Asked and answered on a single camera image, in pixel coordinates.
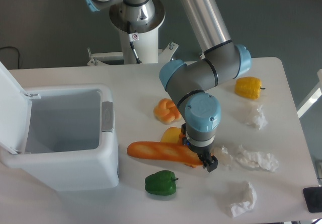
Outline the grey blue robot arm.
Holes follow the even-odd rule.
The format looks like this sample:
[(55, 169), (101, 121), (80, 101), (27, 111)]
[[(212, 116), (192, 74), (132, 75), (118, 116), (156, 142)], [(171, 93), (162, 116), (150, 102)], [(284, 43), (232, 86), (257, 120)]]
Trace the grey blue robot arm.
[[(109, 9), (109, 17), (119, 31), (125, 64), (160, 62), (158, 29), (165, 19), (159, 0), (85, 0), (93, 12)], [(218, 161), (210, 152), (221, 108), (207, 91), (237, 78), (252, 65), (249, 51), (235, 45), (215, 0), (181, 0), (204, 57), (192, 64), (170, 60), (159, 79), (181, 113), (183, 144), (195, 152), (203, 167), (213, 171)]]

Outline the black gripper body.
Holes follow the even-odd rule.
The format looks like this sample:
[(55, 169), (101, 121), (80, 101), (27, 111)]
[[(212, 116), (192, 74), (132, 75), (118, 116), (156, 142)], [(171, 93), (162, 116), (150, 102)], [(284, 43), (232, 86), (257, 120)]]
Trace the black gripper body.
[(210, 149), (214, 142), (214, 129), (201, 132), (184, 123), (181, 126), (181, 133), (184, 135), (181, 140), (182, 145), (195, 152), (200, 160), (213, 160)]

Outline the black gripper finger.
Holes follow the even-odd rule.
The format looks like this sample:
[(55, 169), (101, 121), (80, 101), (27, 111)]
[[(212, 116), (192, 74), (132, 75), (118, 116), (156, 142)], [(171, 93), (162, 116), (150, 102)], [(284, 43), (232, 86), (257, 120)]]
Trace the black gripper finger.
[(200, 154), (200, 161), (208, 172), (212, 172), (218, 167), (218, 159), (211, 153)]

